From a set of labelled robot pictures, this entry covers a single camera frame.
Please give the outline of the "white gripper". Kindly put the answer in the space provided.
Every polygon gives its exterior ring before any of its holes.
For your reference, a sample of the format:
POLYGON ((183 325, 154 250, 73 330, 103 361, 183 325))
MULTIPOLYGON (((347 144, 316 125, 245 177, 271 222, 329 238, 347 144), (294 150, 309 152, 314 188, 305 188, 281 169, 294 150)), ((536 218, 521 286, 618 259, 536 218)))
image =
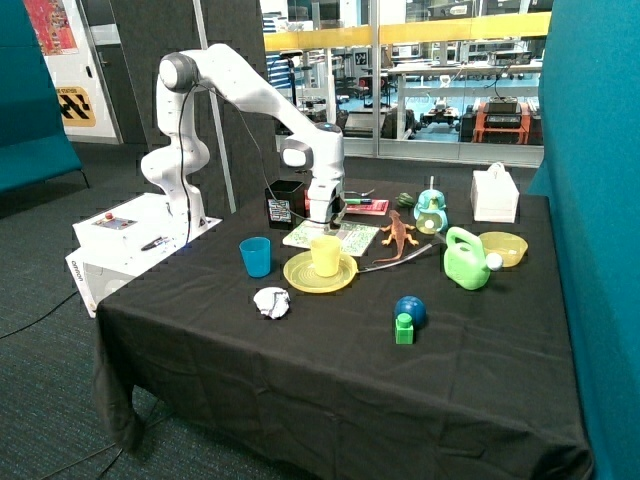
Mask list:
POLYGON ((346 212, 342 180, 312 180, 307 191, 308 220, 317 226, 339 224, 346 212))

